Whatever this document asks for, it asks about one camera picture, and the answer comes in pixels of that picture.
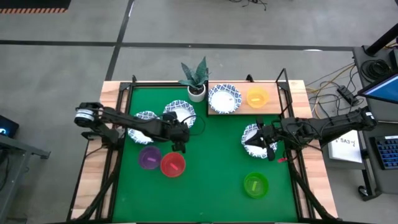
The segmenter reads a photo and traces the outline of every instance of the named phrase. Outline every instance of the purple cup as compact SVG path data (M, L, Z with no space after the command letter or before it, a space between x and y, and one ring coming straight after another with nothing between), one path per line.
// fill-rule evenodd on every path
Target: purple cup
M155 146L146 146L138 155L138 164L143 169L155 169L160 165L161 160L162 153Z

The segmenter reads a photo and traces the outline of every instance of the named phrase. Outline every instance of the red cup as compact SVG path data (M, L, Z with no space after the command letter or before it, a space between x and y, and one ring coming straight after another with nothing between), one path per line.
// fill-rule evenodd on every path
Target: red cup
M170 152L163 157L160 169L167 177L178 177L185 170L185 159L177 152Z

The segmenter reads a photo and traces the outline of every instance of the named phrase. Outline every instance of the blue keyboard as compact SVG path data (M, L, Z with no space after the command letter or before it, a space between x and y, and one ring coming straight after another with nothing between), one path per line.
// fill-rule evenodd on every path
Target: blue keyboard
M370 138L382 169L398 169L398 136Z

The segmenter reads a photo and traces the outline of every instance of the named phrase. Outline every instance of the wooden tray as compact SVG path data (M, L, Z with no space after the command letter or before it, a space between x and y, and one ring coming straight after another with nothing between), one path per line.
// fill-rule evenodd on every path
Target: wooden tray
M278 96L278 87L275 81L257 81L257 82L249 82L249 81L209 81L209 90L212 89L217 84L232 84L234 85L239 92L242 94L242 104L241 106L231 114L280 114L282 110L280 109L280 101ZM269 94L269 101L262 106L261 108L252 108L249 106L246 95L249 89L253 87L263 88ZM209 115L222 115L216 113L209 106L208 108Z

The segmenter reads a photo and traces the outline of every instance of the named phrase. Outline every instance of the gray floor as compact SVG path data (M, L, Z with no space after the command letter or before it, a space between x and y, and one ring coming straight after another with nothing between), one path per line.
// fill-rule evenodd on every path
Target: gray floor
M124 41L352 46L370 44L398 21L393 0L269 1L266 12L261 5L242 4L136 0ZM116 41L126 5L127 0L72 0L66 14L0 14L0 40ZM0 45L0 113L21 124L21 141L52 151L48 161L32 161L13 217L29 223L65 220L86 146L82 129L73 124L74 107L98 100L112 52L112 47ZM353 61L350 52L122 48L113 80L133 74L139 80L178 80L180 62L194 65L204 56L214 79L248 73L274 79L286 68L291 79L306 83ZM347 76L336 82L347 85ZM353 82L358 90L359 78ZM332 104L326 110L336 114ZM363 184L359 171L328 168L328 175L341 218L396 223L398 196L362 202L356 193Z

